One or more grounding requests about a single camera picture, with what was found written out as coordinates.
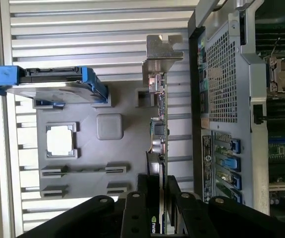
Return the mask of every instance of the silver metal bracket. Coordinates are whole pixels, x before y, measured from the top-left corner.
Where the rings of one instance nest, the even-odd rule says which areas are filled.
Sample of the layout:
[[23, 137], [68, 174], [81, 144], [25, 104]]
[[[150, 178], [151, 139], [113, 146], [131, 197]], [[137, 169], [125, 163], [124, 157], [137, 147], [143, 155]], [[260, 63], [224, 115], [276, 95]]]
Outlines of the silver metal bracket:
[[163, 75], [167, 73], [176, 61], [183, 59], [183, 52], [176, 52], [173, 45], [182, 43], [181, 35], [168, 36], [164, 42], [162, 35], [147, 36], [147, 59], [142, 63], [143, 84], [151, 85], [151, 91], [161, 91]]

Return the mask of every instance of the motherboard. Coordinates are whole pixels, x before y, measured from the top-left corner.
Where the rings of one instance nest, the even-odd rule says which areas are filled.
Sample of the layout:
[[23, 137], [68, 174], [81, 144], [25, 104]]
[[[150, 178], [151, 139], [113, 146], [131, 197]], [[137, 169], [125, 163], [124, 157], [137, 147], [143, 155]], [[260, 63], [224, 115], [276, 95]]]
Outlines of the motherboard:
[[269, 203], [285, 210], [285, 24], [256, 25], [256, 49], [267, 65]]

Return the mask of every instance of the metal screw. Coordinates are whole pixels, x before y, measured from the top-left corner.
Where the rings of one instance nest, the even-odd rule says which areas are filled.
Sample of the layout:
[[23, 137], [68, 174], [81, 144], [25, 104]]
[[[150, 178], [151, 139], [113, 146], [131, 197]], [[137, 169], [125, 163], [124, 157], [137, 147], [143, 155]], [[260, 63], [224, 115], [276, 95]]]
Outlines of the metal screw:
[[221, 199], [221, 198], [216, 198], [215, 202], [217, 202], [217, 203], [224, 203], [225, 201], [223, 199]]
[[190, 197], [190, 195], [188, 195], [187, 193], [182, 193], [181, 196], [184, 197], [184, 198], [189, 198]]

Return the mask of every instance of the perforated metal cover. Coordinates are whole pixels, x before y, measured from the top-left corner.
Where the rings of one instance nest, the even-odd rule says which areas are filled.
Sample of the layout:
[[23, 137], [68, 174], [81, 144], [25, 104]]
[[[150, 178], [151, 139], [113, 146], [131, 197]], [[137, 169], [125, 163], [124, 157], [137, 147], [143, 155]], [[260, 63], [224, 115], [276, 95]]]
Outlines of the perforated metal cover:
[[210, 121], [237, 122], [235, 42], [226, 31], [207, 51]]
[[230, 134], [221, 133], [221, 132], [214, 132], [214, 139], [230, 143], [231, 135]]

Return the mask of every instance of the black label sticker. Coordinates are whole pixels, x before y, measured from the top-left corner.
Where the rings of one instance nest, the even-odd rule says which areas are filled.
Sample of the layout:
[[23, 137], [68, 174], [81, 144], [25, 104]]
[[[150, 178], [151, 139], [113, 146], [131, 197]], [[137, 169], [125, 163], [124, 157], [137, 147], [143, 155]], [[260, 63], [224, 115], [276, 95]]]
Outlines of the black label sticker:
[[203, 200], [208, 202], [213, 195], [213, 153], [212, 136], [202, 137], [203, 145]]

